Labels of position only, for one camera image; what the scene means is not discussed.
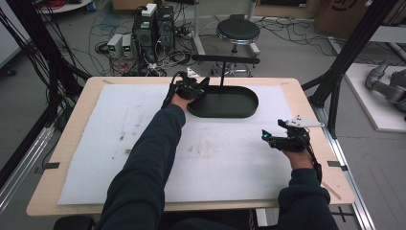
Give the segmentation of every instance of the floor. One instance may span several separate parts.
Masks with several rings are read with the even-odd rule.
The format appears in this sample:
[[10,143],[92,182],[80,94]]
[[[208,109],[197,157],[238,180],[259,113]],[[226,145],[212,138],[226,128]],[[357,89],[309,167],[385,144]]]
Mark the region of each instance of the floor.
[[[132,27],[132,15],[116,14],[109,2],[103,2],[96,12],[85,9],[59,14],[56,19],[74,54],[84,68],[94,76],[105,74],[108,70],[108,60],[94,51],[98,42],[108,40],[112,32],[106,25],[119,25],[115,33],[125,33]],[[224,43],[214,35],[217,19],[222,17],[205,17],[201,20],[203,46],[207,54],[229,55],[230,44]],[[261,54],[261,63],[252,69],[254,78],[295,78],[300,83],[308,82],[325,73],[335,59],[331,46],[324,39],[314,39],[312,45],[303,41],[282,39],[288,38],[286,28],[281,29],[281,23],[289,24],[286,20],[265,22],[270,31],[261,29],[261,35],[256,42]],[[311,21],[301,21],[294,26],[296,34],[289,27],[292,39],[304,39],[317,36],[314,34]],[[240,48],[238,54],[244,57],[250,55],[246,48]],[[370,43],[363,50],[356,62],[377,63],[385,57],[391,57],[393,63],[405,64],[393,54],[384,44]],[[19,143],[28,133],[34,122],[46,107],[45,86],[34,73],[29,61],[23,56],[15,57],[11,64],[17,70],[15,76],[0,76],[0,167],[12,155]],[[211,74],[212,63],[193,64],[191,69],[201,76]],[[170,68],[168,76],[185,66]],[[313,89],[305,92],[311,95]],[[52,229],[57,217],[33,218],[28,217],[25,209],[40,179],[39,173],[34,173],[42,163],[57,140],[60,132],[49,146],[43,151],[38,162],[18,189],[14,198],[0,216],[0,228],[12,229]],[[372,216],[376,229],[406,229],[406,182],[402,179],[405,173],[404,161],[406,155],[405,133],[375,131],[368,117],[356,100],[349,85],[342,82],[340,103],[337,116],[336,134],[341,148],[349,162],[350,170],[358,185],[362,197]],[[343,212],[351,212],[350,207],[341,207]],[[338,207],[331,207],[332,212],[338,212]],[[359,229],[353,217],[336,217],[340,229]]]

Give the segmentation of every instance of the white board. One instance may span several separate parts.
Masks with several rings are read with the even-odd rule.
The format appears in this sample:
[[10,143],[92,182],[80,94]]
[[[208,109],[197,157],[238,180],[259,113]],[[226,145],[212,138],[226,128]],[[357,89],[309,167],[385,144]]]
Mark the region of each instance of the white board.
[[[290,164],[261,140],[261,130],[286,136],[278,119],[291,118],[278,86],[247,86],[257,112],[246,119],[206,119],[186,113],[165,194],[166,201],[275,199]],[[166,85],[106,85],[68,170],[58,204],[102,204],[113,177],[159,110]]]
[[[350,67],[347,71],[346,78],[352,91],[376,130],[406,132],[406,122],[404,120],[406,113],[397,110],[382,94],[365,87],[367,75],[375,67],[376,65],[366,64],[353,64]],[[385,76],[383,76],[380,81],[389,84],[392,73],[401,71],[404,68],[405,67],[388,66],[385,71]]]

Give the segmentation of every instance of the hand-mounted device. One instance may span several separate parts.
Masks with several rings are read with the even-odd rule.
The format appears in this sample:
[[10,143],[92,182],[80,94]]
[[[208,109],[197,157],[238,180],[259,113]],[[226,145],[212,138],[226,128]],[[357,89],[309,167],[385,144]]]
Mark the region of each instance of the hand-mounted device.
[[[174,83],[175,78],[178,76],[180,76],[182,80],[178,80],[176,83]],[[161,108],[165,108],[170,103],[175,93],[186,100],[200,98],[204,95],[204,88],[209,85],[209,81],[209,78],[205,78],[200,83],[197,83],[197,79],[189,78],[188,73],[184,71],[177,72],[172,78],[172,82],[169,85],[168,94],[165,97]]]
[[310,135],[308,134],[307,127],[323,127],[324,124],[296,117],[288,121],[279,119],[278,125],[286,128],[287,137],[276,137],[262,130],[262,140],[267,142],[271,148],[277,150],[299,152],[306,149],[310,153],[311,160],[313,161],[313,168],[317,173],[317,179],[319,183],[322,183],[322,165],[317,162],[313,148],[310,145]]

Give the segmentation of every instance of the hand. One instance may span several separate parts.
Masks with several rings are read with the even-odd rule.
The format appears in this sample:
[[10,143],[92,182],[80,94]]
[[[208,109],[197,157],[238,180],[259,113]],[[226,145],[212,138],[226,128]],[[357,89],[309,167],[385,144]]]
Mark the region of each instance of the hand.
[[300,152],[282,151],[290,161],[292,170],[297,169],[313,169],[313,161],[307,149]]
[[186,100],[186,99],[181,98],[179,95],[174,94],[170,103],[176,104],[179,107],[181,107],[183,109],[183,111],[186,111],[188,104],[193,101],[194,101],[194,99]]

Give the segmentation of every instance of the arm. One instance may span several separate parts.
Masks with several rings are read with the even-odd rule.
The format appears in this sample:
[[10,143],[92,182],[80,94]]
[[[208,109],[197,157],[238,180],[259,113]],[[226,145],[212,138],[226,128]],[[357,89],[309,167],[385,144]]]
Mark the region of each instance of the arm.
[[97,229],[156,229],[189,101],[173,97],[135,143],[107,192]]
[[307,150],[283,153],[290,160],[292,179],[279,194],[279,228],[338,229],[328,208],[330,196],[319,185]]

